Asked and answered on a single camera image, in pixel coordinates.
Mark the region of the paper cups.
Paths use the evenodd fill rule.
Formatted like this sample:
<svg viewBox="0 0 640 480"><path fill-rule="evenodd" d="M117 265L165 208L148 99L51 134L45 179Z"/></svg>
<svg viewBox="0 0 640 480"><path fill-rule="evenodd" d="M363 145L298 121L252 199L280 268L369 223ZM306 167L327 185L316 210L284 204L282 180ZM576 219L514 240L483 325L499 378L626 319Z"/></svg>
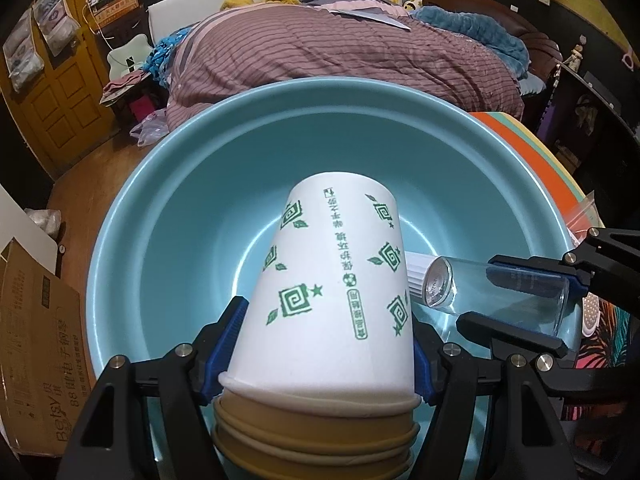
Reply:
<svg viewBox="0 0 640 480"><path fill-rule="evenodd" d="M393 479L409 467L413 333L396 202L361 174L292 188L250 297L213 438L265 479Z"/></svg>

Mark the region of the clear zip bag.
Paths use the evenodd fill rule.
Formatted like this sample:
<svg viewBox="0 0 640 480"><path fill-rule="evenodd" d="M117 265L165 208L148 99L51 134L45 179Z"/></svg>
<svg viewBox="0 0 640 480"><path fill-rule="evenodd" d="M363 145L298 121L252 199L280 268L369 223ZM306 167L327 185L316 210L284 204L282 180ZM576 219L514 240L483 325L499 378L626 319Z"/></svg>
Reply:
<svg viewBox="0 0 640 480"><path fill-rule="evenodd" d="M591 229L603 228L604 224L594 200L594 192L587 194L567 214L564 214L564 220L575 247L587 237Z"/></svg>

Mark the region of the white round compact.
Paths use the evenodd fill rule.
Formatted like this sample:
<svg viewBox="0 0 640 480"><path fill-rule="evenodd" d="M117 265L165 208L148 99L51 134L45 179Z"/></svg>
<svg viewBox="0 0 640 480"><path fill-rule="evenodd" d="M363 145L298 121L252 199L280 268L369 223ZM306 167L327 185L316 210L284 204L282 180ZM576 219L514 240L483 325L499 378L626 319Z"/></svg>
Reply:
<svg viewBox="0 0 640 480"><path fill-rule="evenodd" d="M582 300L582 336L590 338L600 323L600 298L588 292Z"/></svg>

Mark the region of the light blue plastic basin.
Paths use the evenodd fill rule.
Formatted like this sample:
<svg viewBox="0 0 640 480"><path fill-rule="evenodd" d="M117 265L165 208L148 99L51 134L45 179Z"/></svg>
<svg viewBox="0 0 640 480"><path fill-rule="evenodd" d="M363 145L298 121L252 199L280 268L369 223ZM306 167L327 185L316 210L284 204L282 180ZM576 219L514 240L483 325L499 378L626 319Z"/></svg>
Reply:
<svg viewBox="0 0 640 480"><path fill-rule="evenodd" d="M160 142L102 224L87 285L93 368L160 358L260 278L262 322L352 327L348 292L406 252L484 262L573 246L549 164L447 102L394 84L310 78L209 107Z"/></svg>

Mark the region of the cardboard box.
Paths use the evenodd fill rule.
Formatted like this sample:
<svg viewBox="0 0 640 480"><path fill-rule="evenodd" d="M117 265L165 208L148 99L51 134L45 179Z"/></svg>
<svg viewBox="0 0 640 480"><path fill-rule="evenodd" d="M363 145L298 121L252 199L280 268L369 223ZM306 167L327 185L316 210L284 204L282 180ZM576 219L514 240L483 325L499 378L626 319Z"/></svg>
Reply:
<svg viewBox="0 0 640 480"><path fill-rule="evenodd" d="M1 421L13 451L60 456L90 394L78 292L17 240L1 254Z"/></svg>

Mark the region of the brown sofa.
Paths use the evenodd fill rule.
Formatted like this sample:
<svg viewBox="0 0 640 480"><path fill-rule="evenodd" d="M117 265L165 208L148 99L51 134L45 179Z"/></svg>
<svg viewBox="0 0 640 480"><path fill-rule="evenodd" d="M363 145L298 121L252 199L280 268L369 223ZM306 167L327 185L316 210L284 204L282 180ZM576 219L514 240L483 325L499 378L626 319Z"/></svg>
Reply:
<svg viewBox="0 0 640 480"><path fill-rule="evenodd" d="M553 40L526 18L494 0L426 0L426 3L451 12L484 14L496 20L509 34L524 42L530 59L528 70L544 82L563 61L560 48Z"/></svg>

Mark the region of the white plastic bag on floor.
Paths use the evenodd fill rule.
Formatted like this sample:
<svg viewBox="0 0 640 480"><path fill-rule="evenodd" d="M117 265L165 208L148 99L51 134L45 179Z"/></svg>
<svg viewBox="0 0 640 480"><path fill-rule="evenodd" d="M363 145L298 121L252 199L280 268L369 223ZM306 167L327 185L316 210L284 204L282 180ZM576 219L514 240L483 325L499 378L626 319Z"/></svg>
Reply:
<svg viewBox="0 0 640 480"><path fill-rule="evenodd" d="M160 142L169 133L166 110L154 110L130 130L129 135L136 140L139 148Z"/></svg>

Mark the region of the white folding board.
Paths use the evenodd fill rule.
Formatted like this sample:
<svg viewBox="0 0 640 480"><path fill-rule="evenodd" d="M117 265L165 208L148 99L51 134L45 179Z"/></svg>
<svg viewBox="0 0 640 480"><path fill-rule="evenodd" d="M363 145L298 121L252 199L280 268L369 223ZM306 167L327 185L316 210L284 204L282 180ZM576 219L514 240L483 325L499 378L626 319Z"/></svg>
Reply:
<svg viewBox="0 0 640 480"><path fill-rule="evenodd" d="M17 205L17 202L0 186L0 250L11 240L16 240L36 261L51 273L55 273L58 260L58 244Z"/></svg>

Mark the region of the blue fleece blanket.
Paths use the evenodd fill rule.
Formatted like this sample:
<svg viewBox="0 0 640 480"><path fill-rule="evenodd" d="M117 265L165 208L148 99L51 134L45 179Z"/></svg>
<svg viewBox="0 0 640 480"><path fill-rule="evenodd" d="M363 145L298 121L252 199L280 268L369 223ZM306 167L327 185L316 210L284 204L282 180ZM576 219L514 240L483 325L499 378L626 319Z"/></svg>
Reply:
<svg viewBox="0 0 640 480"><path fill-rule="evenodd" d="M524 42L507 32L494 18L485 14L451 12L439 6L421 6L410 15L424 24L467 36L500 58L517 79L528 73L530 58Z"/></svg>

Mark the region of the wooden door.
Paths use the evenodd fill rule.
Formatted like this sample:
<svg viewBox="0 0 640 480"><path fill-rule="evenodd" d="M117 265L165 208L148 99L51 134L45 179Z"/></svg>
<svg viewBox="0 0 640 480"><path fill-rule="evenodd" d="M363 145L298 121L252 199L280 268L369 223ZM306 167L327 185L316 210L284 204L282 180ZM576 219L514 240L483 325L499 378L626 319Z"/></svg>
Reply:
<svg viewBox="0 0 640 480"><path fill-rule="evenodd" d="M16 93L1 66L2 96L40 165L57 179L119 133L114 113L101 105L108 81L106 57L82 16L86 0L66 0L80 24L76 39L57 56L36 25L32 34L43 71Z"/></svg>

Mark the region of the mint cushion chair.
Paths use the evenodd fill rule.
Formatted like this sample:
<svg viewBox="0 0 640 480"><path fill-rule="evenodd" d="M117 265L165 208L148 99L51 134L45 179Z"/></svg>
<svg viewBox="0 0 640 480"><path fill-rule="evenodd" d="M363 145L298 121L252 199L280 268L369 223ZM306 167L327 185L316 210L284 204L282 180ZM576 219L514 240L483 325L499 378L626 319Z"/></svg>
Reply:
<svg viewBox="0 0 640 480"><path fill-rule="evenodd" d="M108 52L106 59L110 66L110 81L122 78L140 68L152 50L148 37L139 34L122 47Z"/></svg>

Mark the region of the white paper on bed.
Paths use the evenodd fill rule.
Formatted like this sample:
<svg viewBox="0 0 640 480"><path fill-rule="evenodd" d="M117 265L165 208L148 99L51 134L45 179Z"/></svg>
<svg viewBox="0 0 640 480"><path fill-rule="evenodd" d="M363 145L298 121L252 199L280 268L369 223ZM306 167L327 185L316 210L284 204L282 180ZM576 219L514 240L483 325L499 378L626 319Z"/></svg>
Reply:
<svg viewBox="0 0 640 480"><path fill-rule="evenodd" d="M352 10L352 11L340 11L340 14L350 16L351 18L359 18L360 20L366 20L370 22L380 23L387 26L392 26L402 30L408 30L410 32L411 28L400 21L391 18L390 16L384 13L374 13L367 12L363 10Z"/></svg>

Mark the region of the left hanging organizer bag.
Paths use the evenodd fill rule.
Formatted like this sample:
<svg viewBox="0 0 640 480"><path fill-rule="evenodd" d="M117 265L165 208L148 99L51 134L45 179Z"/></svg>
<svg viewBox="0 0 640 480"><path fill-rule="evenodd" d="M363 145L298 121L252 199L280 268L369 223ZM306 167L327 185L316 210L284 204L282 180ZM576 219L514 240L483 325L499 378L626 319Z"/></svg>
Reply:
<svg viewBox="0 0 640 480"><path fill-rule="evenodd" d="M37 52L32 34L32 9L18 20L2 46L12 88L20 93L25 84L43 71L43 60Z"/></svg>

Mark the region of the hanging organizer bag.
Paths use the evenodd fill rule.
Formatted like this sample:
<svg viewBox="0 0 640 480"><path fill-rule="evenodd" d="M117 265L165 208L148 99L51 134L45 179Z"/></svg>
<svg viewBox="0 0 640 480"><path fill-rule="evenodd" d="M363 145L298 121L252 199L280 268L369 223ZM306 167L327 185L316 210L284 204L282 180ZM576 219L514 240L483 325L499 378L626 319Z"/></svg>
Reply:
<svg viewBox="0 0 640 480"><path fill-rule="evenodd" d="M32 34L32 9L18 20L2 46L12 88L20 93L25 84L43 71L43 60L37 52Z"/></svg>
<svg viewBox="0 0 640 480"><path fill-rule="evenodd" d="M35 0L32 13L53 56L60 55L75 40L79 24L66 0Z"/></svg>

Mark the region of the right hanging organizer bag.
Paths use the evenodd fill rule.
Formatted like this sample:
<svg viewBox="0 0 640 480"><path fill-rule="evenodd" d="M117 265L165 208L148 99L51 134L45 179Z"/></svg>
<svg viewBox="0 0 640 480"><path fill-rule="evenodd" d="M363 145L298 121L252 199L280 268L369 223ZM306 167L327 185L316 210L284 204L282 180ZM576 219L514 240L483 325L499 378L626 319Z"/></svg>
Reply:
<svg viewBox="0 0 640 480"><path fill-rule="evenodd" d="M32 13L53 56L60 55L75 40L79 24L66 0L35 0Z"/></svg>

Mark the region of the yellow cloth on bed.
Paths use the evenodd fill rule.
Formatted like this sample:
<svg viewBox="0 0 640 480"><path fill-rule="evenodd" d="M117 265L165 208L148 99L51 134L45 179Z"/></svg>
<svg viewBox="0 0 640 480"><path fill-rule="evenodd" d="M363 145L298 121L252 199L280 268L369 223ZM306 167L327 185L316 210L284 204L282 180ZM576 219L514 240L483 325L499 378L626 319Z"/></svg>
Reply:
<svg viewBox="0 0 640 480"><path fill-rule="evenodd" d="M251 6L257 3L281 3L281 4L294 4L299 6L299 0L224 0L221 3L219 10L224 11L228 9L240 8L241 6Z"/></svg>

